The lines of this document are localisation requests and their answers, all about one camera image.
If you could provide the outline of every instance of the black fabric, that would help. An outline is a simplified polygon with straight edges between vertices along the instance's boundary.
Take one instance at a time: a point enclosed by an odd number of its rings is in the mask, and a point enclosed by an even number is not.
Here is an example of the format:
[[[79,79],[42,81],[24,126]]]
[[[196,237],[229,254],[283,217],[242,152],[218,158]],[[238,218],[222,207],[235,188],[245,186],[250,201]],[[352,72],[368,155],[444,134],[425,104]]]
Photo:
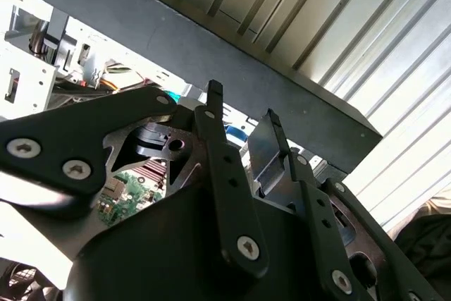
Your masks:
[[[451,215],[413,220],[395,242],[435,290],[451,300]]]

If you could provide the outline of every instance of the gray metal beam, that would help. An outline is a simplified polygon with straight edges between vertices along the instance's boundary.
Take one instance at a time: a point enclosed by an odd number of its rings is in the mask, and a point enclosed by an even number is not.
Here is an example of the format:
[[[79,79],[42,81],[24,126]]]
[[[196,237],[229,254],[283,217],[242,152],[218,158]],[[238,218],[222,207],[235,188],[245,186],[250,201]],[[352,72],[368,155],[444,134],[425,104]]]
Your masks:
[[[291,68],[183,0],[44,1],[194,86],[221,82],[225,102],[251,118],[272,108],[289,139],[346,173],[381,140],[349,104],[307,78],[292,82]]]

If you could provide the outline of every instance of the motherboard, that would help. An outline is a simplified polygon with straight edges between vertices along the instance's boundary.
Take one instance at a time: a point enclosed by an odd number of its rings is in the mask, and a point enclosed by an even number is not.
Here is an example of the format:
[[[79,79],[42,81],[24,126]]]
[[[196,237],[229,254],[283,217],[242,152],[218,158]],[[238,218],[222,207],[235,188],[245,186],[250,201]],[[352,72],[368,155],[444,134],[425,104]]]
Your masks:
[[[112,226],[158,202],[165,194],[166,163],[151,160],[107,180],[97,200],[99,218]]]

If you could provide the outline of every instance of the screw head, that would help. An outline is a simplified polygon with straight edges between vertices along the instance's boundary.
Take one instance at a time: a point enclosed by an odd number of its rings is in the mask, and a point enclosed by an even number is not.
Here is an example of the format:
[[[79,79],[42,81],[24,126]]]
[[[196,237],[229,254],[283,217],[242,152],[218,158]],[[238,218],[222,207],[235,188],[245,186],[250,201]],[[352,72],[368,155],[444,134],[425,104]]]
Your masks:
[[[421,301],[421,299],[418,297],[418,295],[415,294],[414,292],[409,292],[409,296],[410,296],[410,300],[412,300],[412,301]]]
[[[11,140],[6,145],[6,150],[9,154],[22,159],[31,159],[41,153],[41,145],[34,140],[27,138],[18,138]]]
[[[91,175],[91,167],[81,160],[69,160],[63,165],[63,172],[74,180],[84,180]]]
[[[341,191],[344,192],[345,188],[343,187],[343,185],[341,183],[335,183],[336,188]]]
[[[214,114],[210,111],[205,111],[205,115],[208,116],[209,118],[214,119]]]
[[[298,155],[298,156],[297,156],[297,160],[298,160],[298,162],[300,162],[301,164],[307,165],[307,160],[306,160],[303,156]]]
[[[249,236],[240,236],[237,241],[237,247],[241,254],[243,254],[246,259],[255,261],[260,256],[260,248],[254,239]]]
[[[351,281],[347,278],[347,276],[342,271],[333,271],[332,279],[334,284],[346,295],[351,295],[352,293],[352,285]]]
[[[163,97],[162,95],[159,95],[159,96],[156,98],[156,100],[157,100],[158,102],[161,102],[161,103],[164,104],[164,105],[169,104],[168,98],[165,98],[165,97]]]

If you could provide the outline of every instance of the fan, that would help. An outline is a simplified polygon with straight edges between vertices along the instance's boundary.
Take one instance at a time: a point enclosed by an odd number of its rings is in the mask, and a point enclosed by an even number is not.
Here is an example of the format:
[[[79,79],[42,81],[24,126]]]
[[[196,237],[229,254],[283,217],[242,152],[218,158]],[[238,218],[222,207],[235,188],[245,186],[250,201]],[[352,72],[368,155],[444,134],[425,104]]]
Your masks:
[[[60,301],[62,292],[40,271],[12,262],[0,277],[1,301]]]

